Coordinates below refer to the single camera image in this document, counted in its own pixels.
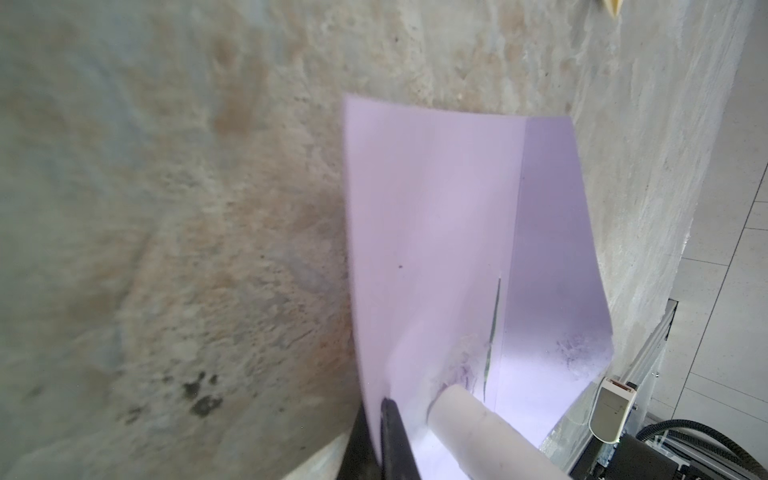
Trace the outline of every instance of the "white floor tile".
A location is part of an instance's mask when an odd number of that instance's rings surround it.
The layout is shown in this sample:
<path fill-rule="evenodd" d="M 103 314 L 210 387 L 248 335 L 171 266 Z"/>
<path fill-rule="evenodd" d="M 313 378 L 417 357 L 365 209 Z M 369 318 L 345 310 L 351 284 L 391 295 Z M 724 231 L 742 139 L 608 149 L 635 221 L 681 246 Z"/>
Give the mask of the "white floor tile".
<path fill-rule="evenodd" d="M 690 389 L 683 391 L 674 418 L 708 425 L 741 445 L 758 462 L 768 465 L 768 423 Z"/>
<path fill-rule="evenodd" d="M 685 388 L 707 396 L 712 400 L 724 403 L 764 422 L 768 422 L 768 402 L 730 389 L 725 385 L 705 379 L 695 373 L 691 373 L 688 376 Z"/>
<path fill-rule="evenodd" d="M 755 202 L 750 212 L 750 217 L 746 219 L 748 228 L 760 228 L 768 230 L 768 204 Z"/>
<path fill-rule="evenodd" d="M 768 231 L 745 229 L 692 372 L 768 401 L 766 366 Z"/>
<path fill-rule="evenodd" d="M 757 191 L 757 198 L 755 200 L 759 202 L 768 202 L 768 179 L 763 178 L 763 182 L 760 184 L 760 189 Z"/>
<path fill-rule="evenodd" d="M 723 112 L 686 258 L 730 263 L 768 164 L 768 23 L 758 8 Z"/>
<path fill-rule="evenodd" d="M 648 404 L 648 413 L 659 420 L 669 420 L 672 418 L 672 414 L 674 413 L 674 407 L 652 398 Z"/>
<path fill-rule="evenodd" d="M 667 405 L 675 406 L 680 398 L 726 270 L 712 263 L 680 261 L 670 295 L 678 301 L 677 311 L 653 395 Z"/>

